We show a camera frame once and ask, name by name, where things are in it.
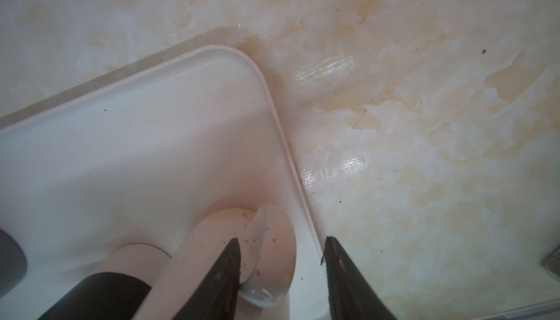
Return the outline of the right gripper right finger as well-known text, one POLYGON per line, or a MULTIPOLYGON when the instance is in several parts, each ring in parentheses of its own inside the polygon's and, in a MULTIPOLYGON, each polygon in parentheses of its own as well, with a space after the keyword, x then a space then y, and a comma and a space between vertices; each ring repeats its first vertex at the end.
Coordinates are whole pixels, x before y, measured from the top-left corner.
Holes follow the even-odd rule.
POLYGON ((332 319, 396 319, 333 236, 325 240, 322 262, 327 269, 332 319))

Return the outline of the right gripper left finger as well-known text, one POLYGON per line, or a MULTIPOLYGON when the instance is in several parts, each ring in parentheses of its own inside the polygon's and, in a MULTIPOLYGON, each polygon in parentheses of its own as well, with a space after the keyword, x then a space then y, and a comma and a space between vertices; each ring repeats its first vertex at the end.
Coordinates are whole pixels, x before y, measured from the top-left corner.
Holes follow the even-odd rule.
POLYGON ((173 319, 234 319, 240 287, 241 257, 239 240, 233 238, 173 319))

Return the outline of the white mug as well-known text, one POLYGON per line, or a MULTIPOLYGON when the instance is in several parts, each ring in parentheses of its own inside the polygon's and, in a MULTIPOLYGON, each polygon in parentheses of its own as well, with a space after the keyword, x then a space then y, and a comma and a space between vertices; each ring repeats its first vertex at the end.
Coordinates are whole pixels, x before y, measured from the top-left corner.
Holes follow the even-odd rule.
POLYGON ((271 205, 223 209, 199 222, 174 255, 147 244, 123 247, 94 272, 131 276, 150 287, 133 319, 172 319, 195 295, 230 240, 239 242, 235 319, 288 319, 296 239, 290 218, 271 205))

